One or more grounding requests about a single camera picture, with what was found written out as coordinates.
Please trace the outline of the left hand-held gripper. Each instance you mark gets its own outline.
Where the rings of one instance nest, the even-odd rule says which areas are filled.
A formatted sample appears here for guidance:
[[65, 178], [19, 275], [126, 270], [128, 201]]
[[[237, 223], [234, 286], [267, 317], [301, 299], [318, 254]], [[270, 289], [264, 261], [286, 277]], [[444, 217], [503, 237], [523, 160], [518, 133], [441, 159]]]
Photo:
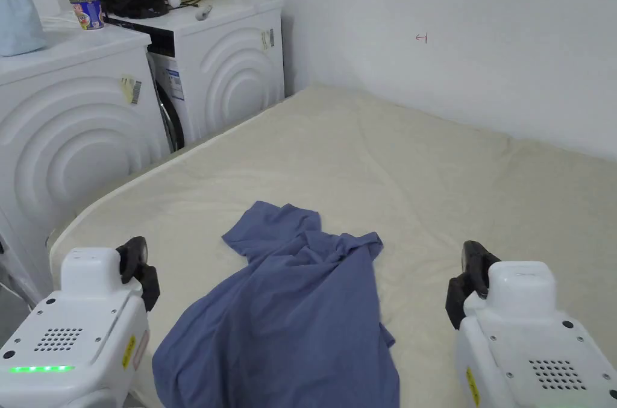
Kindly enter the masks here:
[[60, 287], [1, 348], [2, 407], [123, 407], [159, 295], [146, 239], [75, 248]]

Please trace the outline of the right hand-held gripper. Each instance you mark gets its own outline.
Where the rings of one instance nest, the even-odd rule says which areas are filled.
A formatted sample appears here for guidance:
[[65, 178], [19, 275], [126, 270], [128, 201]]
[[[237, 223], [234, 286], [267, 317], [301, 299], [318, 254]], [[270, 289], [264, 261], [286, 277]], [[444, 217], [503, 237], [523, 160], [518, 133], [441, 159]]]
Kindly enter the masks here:
[[467, 407], [615, 407], [616, 371], [583, 325], [559, 310], [545, 263], [462, 249], [445, 310]]

